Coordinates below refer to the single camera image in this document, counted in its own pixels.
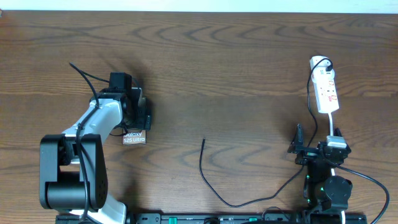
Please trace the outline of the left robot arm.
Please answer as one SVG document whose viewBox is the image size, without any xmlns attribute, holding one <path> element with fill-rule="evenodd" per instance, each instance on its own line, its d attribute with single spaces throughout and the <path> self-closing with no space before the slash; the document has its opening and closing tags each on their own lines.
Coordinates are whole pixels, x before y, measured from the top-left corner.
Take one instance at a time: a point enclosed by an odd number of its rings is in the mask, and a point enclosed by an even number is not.
<svg viewBox="0 0 398 224">
<path fill-rule="evenodd" d="M 142 88 L 105 88 L 87 111 L 60 134 L 40 142 L 39 200 L 56 210 L 56 223 L 134 223 L 127 206 L 108 191 L 103 145 L 113 129 L 146 129 Z"/>
</svg>

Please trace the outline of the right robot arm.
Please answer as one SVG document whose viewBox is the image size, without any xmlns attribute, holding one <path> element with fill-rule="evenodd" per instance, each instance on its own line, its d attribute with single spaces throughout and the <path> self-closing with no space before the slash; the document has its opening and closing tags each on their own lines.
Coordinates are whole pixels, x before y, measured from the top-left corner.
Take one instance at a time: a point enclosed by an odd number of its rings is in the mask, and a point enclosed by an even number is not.
<svg viewBox="0 0 398 224">
<path fill-rule="evenodd" d="M 303 197 L 308 207 L 301 212 L 302 222 L 344 223 L 353 185 L 333 171 L 351 152 L 340 130 L 336 128 L 334 135 L 327 136 L 317 147 L 308 147 L 304 145 L 303 129 L 298 124 L 288 152 L 297 155 L 297 165 L 307 167 Z"/>
</svg>

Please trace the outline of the Galaxy S25 Ultra smartphone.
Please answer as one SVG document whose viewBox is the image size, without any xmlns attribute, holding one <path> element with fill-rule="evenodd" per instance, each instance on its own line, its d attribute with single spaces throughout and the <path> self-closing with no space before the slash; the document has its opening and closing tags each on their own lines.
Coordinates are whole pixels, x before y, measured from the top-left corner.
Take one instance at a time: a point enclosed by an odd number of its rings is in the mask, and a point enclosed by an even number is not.
<svg viewBox="0 0 398 224">
<path fill-rule="evenodd" d="M 123 136 L 123 145 L 146 144 L 146 130 L 133 131 Z"/>
</svg>

